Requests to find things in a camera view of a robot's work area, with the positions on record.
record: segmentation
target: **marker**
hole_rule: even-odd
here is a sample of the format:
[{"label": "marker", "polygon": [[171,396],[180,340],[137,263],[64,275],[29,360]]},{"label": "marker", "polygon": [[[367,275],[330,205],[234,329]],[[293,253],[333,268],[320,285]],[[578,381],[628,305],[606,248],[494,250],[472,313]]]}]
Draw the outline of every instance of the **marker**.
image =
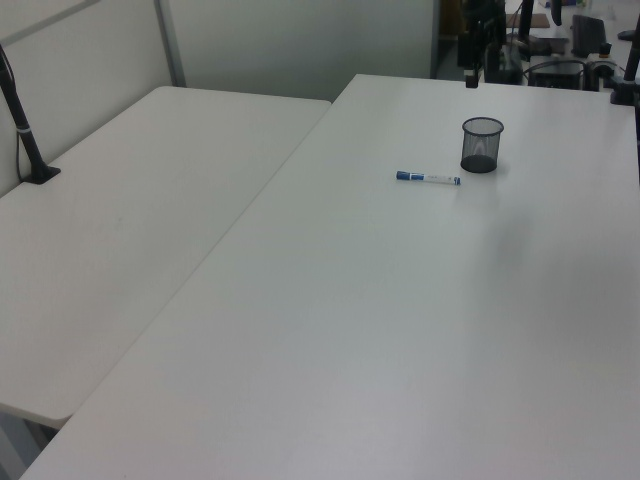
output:
[{"label": "marker", "polygon": [[447,185],[460,185],[460,177],[444,177],[442,175],[425,175],[424,173],[409,173],[398,170],[398,180],[418,180],[429,183],[446,183]]}]

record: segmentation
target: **mesh cup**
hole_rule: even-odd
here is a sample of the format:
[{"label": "mesh cup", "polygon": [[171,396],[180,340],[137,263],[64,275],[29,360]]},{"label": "mesh cup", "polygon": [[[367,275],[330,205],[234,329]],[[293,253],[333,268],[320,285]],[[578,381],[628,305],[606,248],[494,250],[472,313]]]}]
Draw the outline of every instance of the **mesh cup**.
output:
[{"label": "mesh cup", "polygon": [[487,173],[498,166],[502,122],[488,117],[470,118],[462,124],[464,143],[460,166],[467,172]]}]

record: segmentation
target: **cable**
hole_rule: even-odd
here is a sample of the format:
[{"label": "cable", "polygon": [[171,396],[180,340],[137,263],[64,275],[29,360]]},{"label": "cable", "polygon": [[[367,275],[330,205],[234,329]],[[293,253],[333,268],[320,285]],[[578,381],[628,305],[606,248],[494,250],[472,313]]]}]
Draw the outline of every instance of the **cable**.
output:
[{"label": "cable", "polygon": [[11,64],[9,63],[9,59],[7,58],[7,54],[4,53],[4,49],[2,48],[2,45],[0,45],[0,56],[2,56],[2,61],[7,66],[7,69],[9,70],[9,75],[11,75],[11,83],[13,83],[13,86],[15,87],[16,86],[16,77],[13,74],[13,69],[11,68]]},{"label": "cable", "polygon": [[22,183],[22,175],[20,175],[20,134],[16,132],[16,172],[18,174],[18,180]]},{"label": "cable", "polygon": [[518,7],[518,9],[516,10],[516,13],[513,14],[513,17],[511,17],[511,46],[513,47],[513,33],[516,30],[516,19],[518,18],[518,13],[520,13],[520,10],[522,10],[522,5],[524,2],[520,2],[520,6]]},{"label": "cable", "polygon": [[[582,70],[578,76],[584,75],[584,70]],[[528,82],[529,81],[529,76],[526,73],[523,73],[522,76],[524,77],[524,79]]]},{"label": "cable", "polygon": [[537,65],[534,65],[533,67],[527,68],[525,71],[522,72],[522,74],[526,75],[527,73],[533,72],[534,70],[538,70],[540,68],[550,67],[551,65],[561,65],[563,63],[577,63],[579,65],[582,65],[582,71],[583,72],[584,72],[585,67],[587,66],[586,63],[584,63],[584,62],[582,62],[580,60],[558,60],[558,61],[550,61],[550,62],[539,63]]},{"label": "cable", "polygon": [[624,73],[627,73],[627,71],[622,68],[620,65],[618,65],[616,62],[610,62],[609,60],[596,60],[595,62],[593,62],[594,65],[611,65],[613,67],[617,67],[620,70],[622,70]]},{"label": "cable", "polygon": [[[4,49],[2,48],[2,45],[0,45],[0,57],[2,58],[2,62],[7,66],[7,70],[9,70],[9,75],[11,76],[11,83],[15,88],[16,77],[13,74],[11,63],[9,63],[7,54],[4,53]],[[20,174],[20,133],[18,131],[16,131],[16,173],[18,174],[18,180],[20,181],[20,183],[22,183],[23,179],[22,179],[22,175]]]}]

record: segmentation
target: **white tabletop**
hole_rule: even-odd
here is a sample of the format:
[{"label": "white tabletop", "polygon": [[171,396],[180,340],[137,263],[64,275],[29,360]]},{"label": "white tabletop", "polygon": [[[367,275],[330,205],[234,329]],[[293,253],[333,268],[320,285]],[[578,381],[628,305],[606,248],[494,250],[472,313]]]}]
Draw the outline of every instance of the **white tabletop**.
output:
[{"label": "white tabletop", "polygon": [[328,106],[160,88],[0,199],[0,410],[63,424]]},{"label": "white tabletop", "polygon": [[[625,68],[631,42],[618,40],[618,33],[624,30],[634,30],[640,15],[640,3],[638,0],[592,0],[590,7],[564,6],[562,7],[562,25],[558,26],[551,18],[551,10],[544,8],[538,0],[535,1],[534,13],[545,13],[549,20],[549,28],[532,28],[531,35],[538,38],[567,38],[569,43],[565,48],[565,57],[575,58],[571,49],[573,47],[573,35],[571,25],[574,15],[586,15],[598,18],[604,22],[607,41],[611,43],[611,55],[608,61],[617,63]],[[515,12],[520,5],[519,0],[507,0],[505,10],[507,13]],[[616,70],[617,75],[624,75]],[[640,70],[636,74],[636,81],[640,82]]]},{"label": "white tabletop", "polygon": [[637,478],[634,129],[607,94],[357,76],[24,480]]}]

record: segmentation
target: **white wall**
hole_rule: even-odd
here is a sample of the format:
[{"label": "white wall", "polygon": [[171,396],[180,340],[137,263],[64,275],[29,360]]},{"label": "white wall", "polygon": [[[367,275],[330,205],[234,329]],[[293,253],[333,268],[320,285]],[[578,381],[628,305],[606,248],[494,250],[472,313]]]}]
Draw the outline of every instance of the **white wall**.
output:
[{"label": "white wall", "polygon": [[[47,163],[171,84],[153,0],[101,0],[5,51]],[[0,196],[17,185],[14,156],[15,125],[0,97]]]},{"label": "white wall", "polygon": [[8,37],[30,30],[65,11],[73,11],[82,4],[83,0],[0,0],[0,42],[5,44]]},{"label": "white wall", "polygon": [[333,101],[356,73],[429,77],[439,0],[162,0],[186,85]]}]

